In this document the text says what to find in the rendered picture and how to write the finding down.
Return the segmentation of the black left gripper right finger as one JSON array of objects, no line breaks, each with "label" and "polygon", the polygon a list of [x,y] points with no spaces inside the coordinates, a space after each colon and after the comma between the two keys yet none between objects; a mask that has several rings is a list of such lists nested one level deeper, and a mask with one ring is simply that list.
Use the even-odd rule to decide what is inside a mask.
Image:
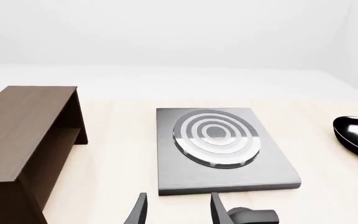
[{"label": "black left gripper right finger", "polygon": [[216,192],[211,194],[210,209],[213,224],[232,224],[232,220]]}]

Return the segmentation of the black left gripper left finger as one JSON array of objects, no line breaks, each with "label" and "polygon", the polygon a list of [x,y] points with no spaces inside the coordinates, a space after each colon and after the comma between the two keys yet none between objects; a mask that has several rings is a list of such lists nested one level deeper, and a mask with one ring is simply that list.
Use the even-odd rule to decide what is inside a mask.
[{"label": "black left gripper left finger", "polygon": [[145,224],[147,218],[147,194],[142,192],[124,224]]}]

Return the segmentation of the flat grey stove plate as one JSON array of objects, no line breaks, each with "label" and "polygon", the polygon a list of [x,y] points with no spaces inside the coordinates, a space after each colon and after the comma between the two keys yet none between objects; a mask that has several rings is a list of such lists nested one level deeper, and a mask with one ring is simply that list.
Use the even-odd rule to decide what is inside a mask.
[{"label": "flat grey stove plate", "polygon": [[250,108],[158,108],[156,122],[161,196],[301,186]]}]

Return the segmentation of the dark brown wooden shelf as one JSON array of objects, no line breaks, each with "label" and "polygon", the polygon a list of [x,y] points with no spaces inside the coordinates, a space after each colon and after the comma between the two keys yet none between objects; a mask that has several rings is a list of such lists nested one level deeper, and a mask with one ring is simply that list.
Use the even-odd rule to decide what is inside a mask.
[{"label": "dark brown wooden shelf", "polygon": [[76,87],[0,92],[0,224],[48,224],[43,210],[74,145],[88,143]]}]

